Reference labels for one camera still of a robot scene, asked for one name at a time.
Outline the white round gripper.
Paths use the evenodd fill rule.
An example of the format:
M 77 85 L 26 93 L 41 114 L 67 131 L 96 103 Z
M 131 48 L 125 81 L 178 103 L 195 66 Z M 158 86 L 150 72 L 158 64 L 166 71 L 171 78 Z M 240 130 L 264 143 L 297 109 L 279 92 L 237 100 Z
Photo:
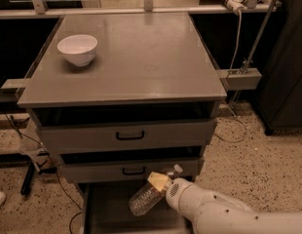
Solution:
M 184 178 L 173 182 L 167 175 L 152 172 L 148 182 L 159 192 L 167 191 L 168 205 L 186 218 L 194 218 L 207 193 L 203 188 Z

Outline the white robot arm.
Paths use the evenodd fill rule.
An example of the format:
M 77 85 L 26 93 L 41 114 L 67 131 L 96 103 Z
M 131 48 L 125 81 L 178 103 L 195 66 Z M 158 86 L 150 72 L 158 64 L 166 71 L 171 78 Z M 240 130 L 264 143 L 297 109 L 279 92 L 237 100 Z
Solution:
M 148 181 L 164 190 L 168 205 L 192 223 L 195 234 L 302 234 L 302 213 L 255 212 L 240 200 L 159 173 Z

